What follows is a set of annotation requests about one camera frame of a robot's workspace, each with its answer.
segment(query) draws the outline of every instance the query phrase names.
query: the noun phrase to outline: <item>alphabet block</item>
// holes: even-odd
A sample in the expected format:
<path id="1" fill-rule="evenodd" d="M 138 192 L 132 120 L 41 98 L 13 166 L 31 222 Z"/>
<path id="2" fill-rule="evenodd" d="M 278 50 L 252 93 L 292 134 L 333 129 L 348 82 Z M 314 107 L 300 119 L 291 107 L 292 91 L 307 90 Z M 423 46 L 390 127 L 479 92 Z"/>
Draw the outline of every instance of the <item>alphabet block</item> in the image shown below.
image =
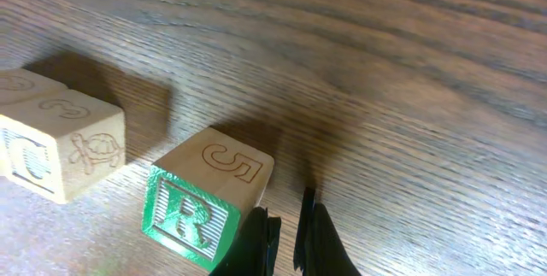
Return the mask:
<path id="1" fill-rule="evenodd" d="M 211 271 L 258 204 L 274 159 L 212 128 L 156 161 L 143 232 Z"/>
<path id="2" fill-rule="evenodd" d="M 65 90 L 0 108 L 8 179 L 67 203 L 125 162 L 123 111 Z"/>
<path id="3" fill-rule="evenodd" d="M 25 69 L 0 71 L 0 106 L 66 90 L 67 87 Z"/>

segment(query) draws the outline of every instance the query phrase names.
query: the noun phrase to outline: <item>toy block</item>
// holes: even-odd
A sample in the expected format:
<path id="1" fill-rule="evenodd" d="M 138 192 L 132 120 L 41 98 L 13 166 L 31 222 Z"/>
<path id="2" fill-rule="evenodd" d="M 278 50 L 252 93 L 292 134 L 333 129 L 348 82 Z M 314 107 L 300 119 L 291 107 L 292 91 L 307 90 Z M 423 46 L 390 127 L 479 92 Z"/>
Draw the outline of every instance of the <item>toy block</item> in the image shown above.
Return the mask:
<path id="1" fill-rule="evenodd" d="M 57 93 L 66 89 L 67 87 L 62 83 L 25 69 L 0 71 L 0 106 Z"/>
<path id="2" fill-rule="evenodd" d="M 143 232 L 211 271 L 273 167 L 271 156 L 206 128 L 152 164 Z"/>
<path id="3" fill-rule="evenodd" d="M 0 131 L 7 178 L 56 203 L 125 163 L 123 111 L 77 91 L 2 106 Z"/>

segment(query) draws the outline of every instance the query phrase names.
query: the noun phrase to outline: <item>wooden table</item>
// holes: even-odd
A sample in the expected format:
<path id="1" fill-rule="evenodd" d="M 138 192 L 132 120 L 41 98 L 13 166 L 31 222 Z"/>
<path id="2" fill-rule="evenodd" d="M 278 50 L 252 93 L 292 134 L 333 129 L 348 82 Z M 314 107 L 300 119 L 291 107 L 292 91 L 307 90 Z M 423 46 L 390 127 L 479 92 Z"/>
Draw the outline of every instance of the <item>wooden table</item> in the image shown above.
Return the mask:
<path id="1" fill-rule="evenodd" d="M 292 268 L 314 180 L 364 275 L 547 273 L 547 0 L 3 0 L 3 68 L 126 111 L 125 169 L 58 206 L 0 180 L 7 275 L 202 275 L 140 231 L 212 125 L 273 155 Z"/>

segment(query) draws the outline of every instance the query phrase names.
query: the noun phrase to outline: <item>block top face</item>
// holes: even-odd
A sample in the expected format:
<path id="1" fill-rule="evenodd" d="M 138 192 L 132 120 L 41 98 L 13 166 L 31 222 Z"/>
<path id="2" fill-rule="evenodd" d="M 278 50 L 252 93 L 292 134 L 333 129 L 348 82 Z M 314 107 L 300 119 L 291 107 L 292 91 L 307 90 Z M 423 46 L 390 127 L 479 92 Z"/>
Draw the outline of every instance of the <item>block top face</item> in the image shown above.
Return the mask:
<path id="1" fill-rule="evenodd" d="M 171 150 L 155 165 L 240 206 L 235 190 L 251 188 L 262 192 L 274 159 L 224 133 L 206 128 Z"/>
<path id="2" fill-rule="evenodd" d="M 240 218 L 230 203 L 152 165 L 142 229 L 160 244 L 211 271 L 232 244 Z"/>
<path id="3" fill-rule="evenodd" d="M 0 105 L 17 103 L 66 89 L 62 83 L 25 69 L 0 71 Z"/>
<path id="4" fill-rule="evenodd" d="M 119 113 L 123 113 L 120 108 L 73 90 L 0 108 L 0 115 L 53 138 L 60 138 Z"/>

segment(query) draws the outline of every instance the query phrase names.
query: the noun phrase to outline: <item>letter block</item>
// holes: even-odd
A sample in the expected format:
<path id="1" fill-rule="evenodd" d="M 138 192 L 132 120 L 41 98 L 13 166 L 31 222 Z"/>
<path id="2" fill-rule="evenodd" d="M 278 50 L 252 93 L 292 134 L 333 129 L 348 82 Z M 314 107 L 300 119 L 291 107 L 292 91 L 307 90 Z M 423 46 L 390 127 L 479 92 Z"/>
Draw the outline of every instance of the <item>letter block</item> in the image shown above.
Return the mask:
<path id="1" fill-rule="evenodd" d="M 152 164 L 143 232 L 211 271 L 258 204 L 274 159 L 212 128 Z"/>
<path id="2" fill-rule="evenodd" d="M 0 108 L 7 178 L 67 203 L 125 163 L 123 111 L 65 90 Z"/>
<path id="3" fill-rule="evenodd" d="M 0 71 L 0 106 L 66 90 L 67 87 L 25 69 Z"/>

